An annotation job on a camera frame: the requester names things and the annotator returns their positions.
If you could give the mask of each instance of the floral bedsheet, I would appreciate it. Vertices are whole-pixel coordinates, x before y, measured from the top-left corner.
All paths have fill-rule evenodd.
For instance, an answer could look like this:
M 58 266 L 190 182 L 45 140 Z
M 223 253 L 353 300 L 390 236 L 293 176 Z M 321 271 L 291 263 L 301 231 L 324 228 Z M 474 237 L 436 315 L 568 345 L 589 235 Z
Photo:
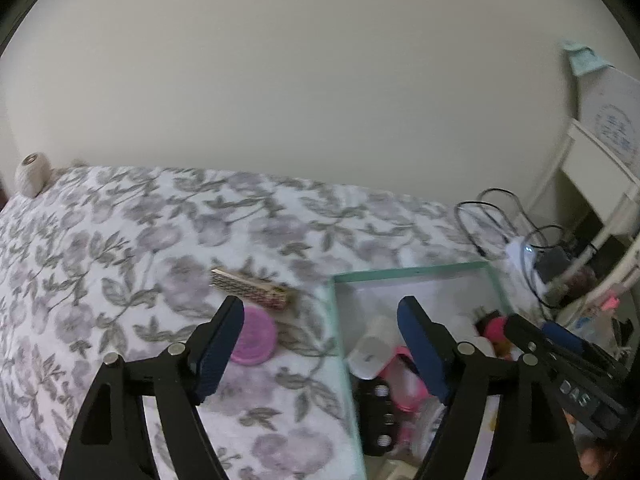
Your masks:
M 471 225 L 507 276 L 502 237 Z M 324 282 L 350 270 L 477 260 L 450 210 L 356 186 L 231 171 L 72 168 L 0 214 L 0 417 L 43 479 L 56 478 L 102 357 L 157 355 L 209 320 L 208 270 L 284 282 L 279 346 L 229 364 L 199 412 L 231 479 L 348 480 L 345 420 Z M 522 287 L 503 280 L 513 304 Z M 157 410 L 145 410 L 161 478 L 175 478 Z

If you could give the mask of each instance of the blue gripper pad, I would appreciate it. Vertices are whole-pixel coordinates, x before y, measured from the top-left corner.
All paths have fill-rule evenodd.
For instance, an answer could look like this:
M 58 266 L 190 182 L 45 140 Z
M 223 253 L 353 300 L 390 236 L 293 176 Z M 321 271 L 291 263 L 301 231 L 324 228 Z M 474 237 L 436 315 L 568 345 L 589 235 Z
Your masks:
M 455 346 L 449 331 L 432 322 L 413 296 L 398 303 L 398 328 L 429 393 L 446 404 L 451 394 L 446 373 Z
M 540 330 L 545 335 L 545 337 L 548 337 L 557 345 L 560 345 L 573 352 L 574 354 L 578 354 L 579 356 L 583 354 L 584 341 L 577 335 L 572 334 L 564 327 L 558 325 L 558 323 L 547 321 Z
M 193 392 L 200 402 L 215 393 L 231 352 L 236 346 L 236 341 L 244 324 L 242 301 L 233 296 L 228 297 L 213 319 L 201 326 L 208 324 L 211 324 L 212 328 L 214 328 L 212 337 L 208 344 L 202 348 L 200 358 L 195 363 L 195 373 L 198 380 Z

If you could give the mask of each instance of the purple lid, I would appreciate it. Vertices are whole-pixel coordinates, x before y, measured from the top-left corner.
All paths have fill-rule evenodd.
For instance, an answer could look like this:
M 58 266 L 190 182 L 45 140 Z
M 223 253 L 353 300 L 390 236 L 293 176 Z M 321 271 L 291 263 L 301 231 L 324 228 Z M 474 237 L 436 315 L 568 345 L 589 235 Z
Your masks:
M 271 316 L 261 308 L 244 308 L 244 325 L 231 352 L 231 360 L 239 365 L 253 366 L 265 362 L 276 348 L 278 330 Z

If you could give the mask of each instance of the thread spool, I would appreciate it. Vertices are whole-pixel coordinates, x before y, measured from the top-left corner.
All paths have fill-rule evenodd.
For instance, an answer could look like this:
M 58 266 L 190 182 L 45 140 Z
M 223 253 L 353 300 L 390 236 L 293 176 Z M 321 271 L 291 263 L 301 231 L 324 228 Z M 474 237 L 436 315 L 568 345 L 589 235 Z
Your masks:
M 51 177 L 51 165 L 44 153 L 27 155 L 15 169 L 15 189 L 27 198 L 36 198 Z

